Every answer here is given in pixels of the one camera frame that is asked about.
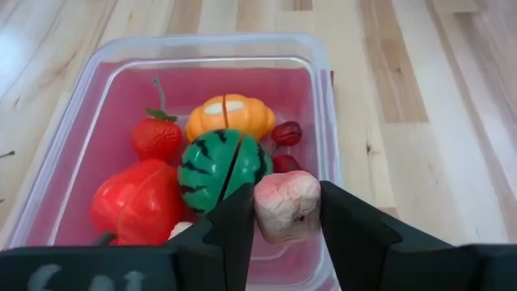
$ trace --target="red bell pepper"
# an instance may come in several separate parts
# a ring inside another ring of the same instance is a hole
[[[163,161],[140,162],[100,186],[91,219],[116,245],[164,243],[185,209],[176,177]]]

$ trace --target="green watermelon half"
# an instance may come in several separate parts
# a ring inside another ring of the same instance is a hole
[[[271,157],[252,136],[219,129],[199,136],[185,149],[178,181],[187,205],[204,214],[244,183],[256,184],[270,173]]]

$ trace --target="plastic container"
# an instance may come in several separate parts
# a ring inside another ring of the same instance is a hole
[[[184,125],[215,95],[260,98],[278,122],[297,120],[292,147],[304,169],[341,185],[334,100],[326,51],[305,35],[242,34],[116,40],[87,62],[7,247],[88,245],[99,233],[88,209],[97,187],[137,161],[130,133],[158,108]],[[269,149],[271,141],[262,142]],[[337,285],[322,236],[290,247],[255,232],[248,289],[331,290]]]

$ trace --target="orange squash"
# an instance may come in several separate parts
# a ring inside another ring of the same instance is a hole
[[[275,126],[275,114],[256,98],[239,94],[216,96],[194,109],[185,128],[187,139],[215,129],[238,129],[255,139],[262,138]]]

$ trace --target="container rim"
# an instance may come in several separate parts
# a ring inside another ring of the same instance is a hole
[[[160,42],[162,46],[167,47],[176,47],[176,46],[186,46],[186,45],[197,45],[197,44],[240,44],[240,43],[263,43],[263,42],[271,42],[271,41],[296,41],[300,44],[304,44],[310,47],[313,51],[317,53],[313,54],[314,64],[318,71],[314,72],[314,80],[316,83],[316,87],[313,88],[317,91],[319,95],[322,96],[321,100],[319,100],[319,117],[323,119],[327,119],[330,121],[331,125],[334,126],[334,130],[332,130],[332,134],[334,137],[333,145],[330,145],[336,153],[339,153],[338,148],[338,137],[337,130],[335,130],[336,116],[334,111],[334,98],[332,93],[332,86],[330,83],[330,65],[328,52],[326,51],[324,45],[313,38],[312,36],[304,33],[250,33],[250,32],[242,32],[242,33],[231,33],[231,34],[217,34],[217,35],[175,35],[175,36],[159,36],[159,37],[126,37],[122,39],[110,40],[107,43],[99,46],[97,50],[90,56],[87,60],[83,71],[78,75],[78,79],[75,83],[74,90],[71,94],[69,102],[66,104],[66,109],[59,120],[59,125],[53,135],[52,142],[48,147],[46,154],[44,155],[44,161],[42,162],[40,169],[37,171],[38,174],[34,179],[32,187],[29,191],[27,199],[21,209],[21,211],[17,214],[17,218],[15,219],[15,223],[13,223],[13,228],[8,230],[10,233],[8,234],[8,238],[6,241],[6,247],[17,247],[20,243],[22,243],[27,235],[29,226],[33,223],[36,218],[36,210],[38,206],[41,204],[41,201],[44,197],[41,193],[44,193],[48,183],[50,181],[50,177],[52,176],[53,170],[57,165],[58,157],[61,155],[61,151],[63,150],[64,141],[69,135],[70,130],[72,129],[73,121],[78,114],[79,109],[81,108],[82,101],[86,95],[86,90],[88,89],[88,85],[91,82],[91,79],[94,76],[94,72],[98,65],[102,62],[105,56],[109,56],[112,53],[115,53],[120,47],[126,48],[138,48],[142,46],[150,46],[154,45],[157,42]],[[326,90],[323,90],[321,73],[324,73],[326,80]],[[341,163],[338,161],[338,165],[333,169],[328,169],[328,171],[334,171],[334,179],[333,182],[338,186],[343,186],[342,181],[342,169]],[[330,173],[327,170],[325,171],[324,176],[328,179],[330,177]],[[306,281],[301,282],[300,285],[293,286],[272,286],[273,289],[277,290],[294,290],[294,289],[316,289],[318,288],[332,273],[332,264],[330,262],[330,257],[326,251],[326,246],[324,241],[322,242],[322,259],[320,260],[320,264],[315,270],[315,274],[309,277]],[[248,288],[264,288],[266,285],[251,285]]]

